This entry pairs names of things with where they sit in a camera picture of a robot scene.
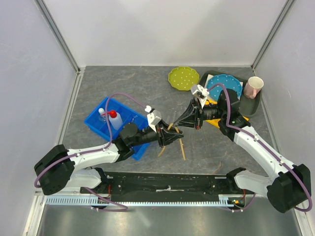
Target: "white panel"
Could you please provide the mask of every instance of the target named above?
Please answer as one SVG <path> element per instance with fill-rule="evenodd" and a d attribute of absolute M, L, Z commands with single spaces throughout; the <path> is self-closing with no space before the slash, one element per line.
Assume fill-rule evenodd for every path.
<path fill-rule="evenodd" d="M 304 163 L 315 189 L 315 1 L 298 0 L 258 65 L 283 155 Z M 315 208 L 312 210 L 315 219 Z"/>
<path fill-rule="evenodd" d="M 0 7 L 0 231 L 21 235 L 34 165 L 57 139 L 75 72 L 33 0 Z"/>
<path fill-rule="evenodd" d="M 250 65 L 285 0 L 46 0 L 80 66 Z"/>

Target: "cup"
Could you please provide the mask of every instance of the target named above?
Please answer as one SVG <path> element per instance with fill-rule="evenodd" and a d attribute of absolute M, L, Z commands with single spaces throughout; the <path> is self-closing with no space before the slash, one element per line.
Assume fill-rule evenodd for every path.
<path fill-rule="evenodd" d="M 257 76 L 250 77 L 245 85 L 245 97 L 254 99 L 263 86 L 264 81 L 261 78 Z"/>

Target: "gray stone surface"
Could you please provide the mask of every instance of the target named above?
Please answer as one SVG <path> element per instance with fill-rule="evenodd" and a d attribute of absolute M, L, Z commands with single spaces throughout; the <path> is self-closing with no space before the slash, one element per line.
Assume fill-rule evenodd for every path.
<path fill-rule="evenodd" d="M 67 148 L 87 148 L 106 142 L 92 132 L 83 120 L 104 99 L 114 92 L 125 92 L 144 104 L 156 108 L 167 123 L 173 122 L 187 108 L 191 92 L 178 91 L 171 87 L 167 78 L 173 67 L 167 66 L 88 66 L 80 86 L 72 117 L 63 143 Z M 250 68 L 194 67 L 202 76 L 207 70 L 218 70 L 227 74 L 249 78 Z M 118 95 L 115 99 L 145 115 L 133 101 Z M 262 138 L 271 143 L 266 120 L 259 107 L 250 120 Z M 219 129 L 205 123 L 201 130 L 182 128 L 186 161 L 183 160 L 178 141 L 166 147 L 161 157 L 158 143 L 152 143 L 141 160 L 99 165 L 106 171 L 183 173 L 183 174 L 226 174 L 244 167 L 256 174 L 264 170 L 241 147 L 221 134 Z"/>

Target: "yellow-green plate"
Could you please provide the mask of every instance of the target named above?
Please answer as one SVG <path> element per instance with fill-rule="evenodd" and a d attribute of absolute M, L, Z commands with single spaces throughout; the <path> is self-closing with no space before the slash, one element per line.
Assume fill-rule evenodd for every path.
<path fill-rule="evenodd" d="M 188 66 L 180 66 L 171 70 L 168 81 L 172 87 L 180 91 L 189 91 L 192 85 L 198 84 L 199 74 Z"/>

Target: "bottle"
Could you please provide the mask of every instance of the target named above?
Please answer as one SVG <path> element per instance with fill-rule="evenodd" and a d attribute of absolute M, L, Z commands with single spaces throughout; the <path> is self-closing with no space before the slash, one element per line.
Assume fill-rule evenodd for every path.
<path fill-rule="evenodd" d="M 114 110 L 111 110 L 110 112 L 108 112 L 108 114 L 109 114 L 109 121 L 114 127 L 114 129 L 116 130 L 120 129 L 120 127 L 122 127 L 123 125 L 123 120 L 120 114 Z"/>
<path fill-rule="evenodd" d="M 106 115 L 105 115 L 105 111 L 103 108 L 100 108 L 98 110 L 98 113 L 99 113 L 99 120 L 102 121 L 102 122 L 105 122 L 106 121 Z"/>

